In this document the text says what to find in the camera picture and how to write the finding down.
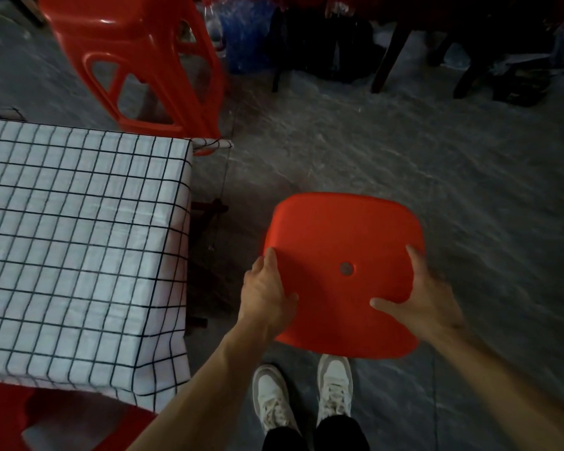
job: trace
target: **person's right arm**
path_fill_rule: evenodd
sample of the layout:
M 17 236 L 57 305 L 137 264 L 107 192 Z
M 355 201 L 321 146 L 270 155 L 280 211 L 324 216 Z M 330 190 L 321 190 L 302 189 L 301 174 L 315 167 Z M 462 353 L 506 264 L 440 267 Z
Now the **person's right arm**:
M 430 275 L 416 250 L 408 246 L 407 251 L 414 269 L 410 298 L 399 304 L 374 298 L 372 307 L 389 313 L 443 355 L 519 449 L 564 451 L 564 402 L 550 397 L 469 333 L 450 285 Z

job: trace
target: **gray tile floor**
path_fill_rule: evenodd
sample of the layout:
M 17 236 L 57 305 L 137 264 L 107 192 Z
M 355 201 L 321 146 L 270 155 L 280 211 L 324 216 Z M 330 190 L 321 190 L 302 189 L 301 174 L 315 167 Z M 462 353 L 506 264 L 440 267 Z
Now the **gray tile floor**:
M 223 118 L 236 149 L 194 165 L 194 198 L 222 193 L 230 211 L 191 250 L 191 311 L 209 318 L 186 340 L 193 371 L 234 323 L 242 273 L 275 205 L 297 192 L 353 192 L 411 208 L 431 264 L 451 280 L 474 330 L 564 398 L 564 76 L 530 109 L 493 102 L 484 86 L 456 101 L 459 73 L 427 67 L 425 52 L 413 34 L 380 95 L 368 93 L 368 80 L 345 86 L 292 73 L 273 95 L 270 75 L 233 79 Z M 0 106 L 33 122 L 116 128 L 52 38 L 25 40 L 2 21 Z M 317 357 L 280 344 L 264 357 L 287 376 L 309 440 Z M 353 415 L 372 449 L 511 449 L 426 345 L 352 366 Z M 247 398 L 229 449 L 259 449 L 262 440 Z

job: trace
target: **sneaker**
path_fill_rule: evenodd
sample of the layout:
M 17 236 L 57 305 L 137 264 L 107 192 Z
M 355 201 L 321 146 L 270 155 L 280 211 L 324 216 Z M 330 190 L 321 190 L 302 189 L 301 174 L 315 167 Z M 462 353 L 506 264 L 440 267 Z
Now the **sneaker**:
M 347 358 L 323 355 L 317 366 L 317 387 L 320 393 L 317 425 L 329 416 L 351 416 L 353 377 Z
M 282 374 L 273 365 L 265 364 L 255 371 L 253 404 L 265 433 L 285 426 L 299 431 L 290 409 L 288 388 Z

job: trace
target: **pant leg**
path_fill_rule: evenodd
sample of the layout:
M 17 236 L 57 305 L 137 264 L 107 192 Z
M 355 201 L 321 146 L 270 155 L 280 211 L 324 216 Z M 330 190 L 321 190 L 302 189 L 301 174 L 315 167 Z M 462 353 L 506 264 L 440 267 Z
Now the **pant leg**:
M 330 416 L 316 429 L 313 439 L 316 451 L 369 451 L 370 445 L 361 427 L 345 415 Z
M 262 451 L 308 451 L 307 442 L 292 428 L 272 429 L 265 436 Z

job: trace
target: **checkered tablecloth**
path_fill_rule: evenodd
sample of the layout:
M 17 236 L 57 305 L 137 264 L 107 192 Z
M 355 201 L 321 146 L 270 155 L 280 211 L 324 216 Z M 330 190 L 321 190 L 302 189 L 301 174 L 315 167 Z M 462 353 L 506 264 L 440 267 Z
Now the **checkered tablecloth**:
M 0 381 L 160 411 L 184 344 L 189 141 L 0 120 Z

